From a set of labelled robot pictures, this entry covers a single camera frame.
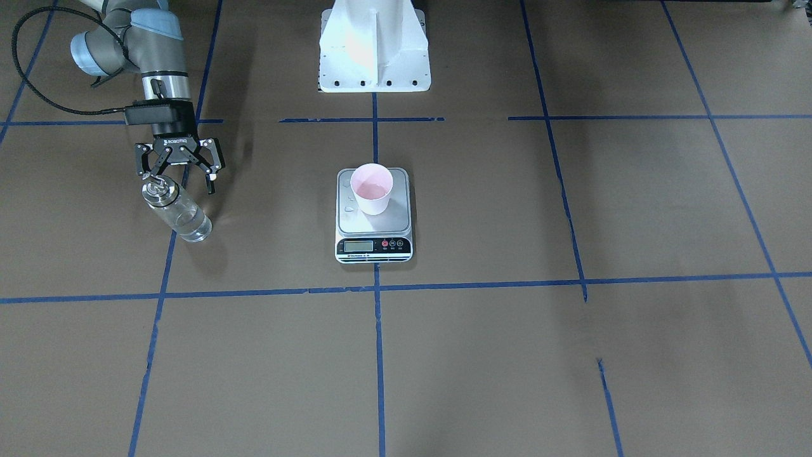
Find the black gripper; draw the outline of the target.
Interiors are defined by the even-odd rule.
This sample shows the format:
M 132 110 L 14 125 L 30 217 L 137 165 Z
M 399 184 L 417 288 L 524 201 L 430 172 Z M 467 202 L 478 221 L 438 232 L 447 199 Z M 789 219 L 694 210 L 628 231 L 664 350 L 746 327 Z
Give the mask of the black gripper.
M 195 109 L 185 99 L 147 101 L 147 119 L 152 127 L 153 144 L 136 143 L 134 159 L 141 179 L 158 176 L 170 165 L 194 164 L 205 173 L 207 194 L 216 191 L 215 180 L 225 168 L 219 139 L 199 141 Z

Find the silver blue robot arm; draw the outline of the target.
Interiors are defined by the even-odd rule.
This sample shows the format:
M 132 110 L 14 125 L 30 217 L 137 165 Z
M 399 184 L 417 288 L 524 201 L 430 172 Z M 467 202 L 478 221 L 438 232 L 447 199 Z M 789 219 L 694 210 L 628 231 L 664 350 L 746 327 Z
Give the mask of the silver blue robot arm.
M 180 21 L 166 1 L 87 1 L 101 15 L 98 28 L 76 35 L 70 54 L 98 83 L 139 75 L 144 98 L 124 107 L 127 125 L 148 125 L 153 142 L 136 146 L 139 175 L 192 164 L 206 175 L 209 194 L 223 168 L 215 138 L 200 138 L 192 104 Z

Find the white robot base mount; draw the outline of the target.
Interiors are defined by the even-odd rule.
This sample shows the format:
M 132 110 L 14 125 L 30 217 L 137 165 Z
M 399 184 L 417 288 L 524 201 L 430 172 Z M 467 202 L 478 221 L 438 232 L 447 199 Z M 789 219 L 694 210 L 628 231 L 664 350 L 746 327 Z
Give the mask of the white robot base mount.
M 432 84 L 426 15 L 411 1 L 336 1 L 321 14 L 324 93 L 413 93 Z

